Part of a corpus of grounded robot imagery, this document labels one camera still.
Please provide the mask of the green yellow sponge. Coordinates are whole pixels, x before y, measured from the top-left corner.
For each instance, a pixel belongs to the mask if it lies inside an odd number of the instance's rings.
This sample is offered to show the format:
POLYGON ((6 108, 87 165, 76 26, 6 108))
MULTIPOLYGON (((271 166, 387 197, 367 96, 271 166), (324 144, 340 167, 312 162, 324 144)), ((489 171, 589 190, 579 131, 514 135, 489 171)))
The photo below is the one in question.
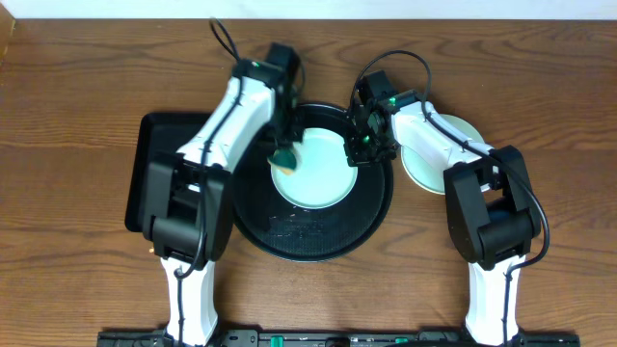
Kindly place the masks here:
POLYGON ((267 161, 272 168, 291 175, 298 167, 297 151, 293 147, 278 148, 267 157, 267 161))

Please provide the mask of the white plate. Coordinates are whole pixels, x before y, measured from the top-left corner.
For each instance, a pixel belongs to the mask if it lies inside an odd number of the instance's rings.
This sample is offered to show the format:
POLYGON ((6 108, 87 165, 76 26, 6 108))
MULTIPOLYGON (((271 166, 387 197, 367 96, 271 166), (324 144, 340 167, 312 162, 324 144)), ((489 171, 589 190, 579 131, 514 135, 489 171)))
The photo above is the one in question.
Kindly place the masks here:
MULTIPOLYGON (((441 117, 450 122, 455 128, 463 132, 476 142, 485 143, 480 133, 466 120, 441 114, 441 117)), ((422 189, 434 194, 443 195, 443 173, 433 169, 424 159, 412 149, 400 148, 403 168, 411 180, 422 189)))

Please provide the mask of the mint green plate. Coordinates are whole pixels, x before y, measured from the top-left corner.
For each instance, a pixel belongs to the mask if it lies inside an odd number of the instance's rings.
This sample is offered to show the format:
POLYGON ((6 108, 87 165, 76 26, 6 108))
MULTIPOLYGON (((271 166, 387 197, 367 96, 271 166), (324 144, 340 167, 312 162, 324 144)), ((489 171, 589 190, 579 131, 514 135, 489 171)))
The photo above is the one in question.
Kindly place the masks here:
POLYGON ((334 131, 307 128, 303 141, 294 144, 294 154, 297 167, 293 173, 271 168, 274 186, 287 201, 321 209, 337 204, 352 191, 359 170, 348 165, 344 139, 334 131))

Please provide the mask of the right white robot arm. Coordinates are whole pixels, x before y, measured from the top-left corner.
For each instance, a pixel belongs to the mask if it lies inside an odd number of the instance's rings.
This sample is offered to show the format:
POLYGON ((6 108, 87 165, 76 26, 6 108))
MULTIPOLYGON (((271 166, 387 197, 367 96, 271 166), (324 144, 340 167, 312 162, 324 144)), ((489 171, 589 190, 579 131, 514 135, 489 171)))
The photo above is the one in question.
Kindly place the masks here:
POLYGON ((424 95, 399 92, 381 70, 357 80, 348 113, 351 166, 408 150, 442 177, 448 232, 469 265, 466 328, 482 345, 513 342, 518 276, 541 223, 520 152, 474 140, 424 95))

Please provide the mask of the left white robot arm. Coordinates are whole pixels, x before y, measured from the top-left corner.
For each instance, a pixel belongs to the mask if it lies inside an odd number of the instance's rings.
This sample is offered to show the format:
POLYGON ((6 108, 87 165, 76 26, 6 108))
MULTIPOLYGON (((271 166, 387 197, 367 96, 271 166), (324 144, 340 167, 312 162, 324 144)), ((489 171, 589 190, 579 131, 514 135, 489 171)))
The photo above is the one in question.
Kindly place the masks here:
POLYGON ((285 154, 302 140, 293 115, 302 69, 296 51, 279 43, 262 62, 238 58, 204 126, 176 152, 148 163, 142 233, 168 278, 167 346, 204 346, 214 333, 213 270, 233 226, 233 174, 261 135, 285 154))

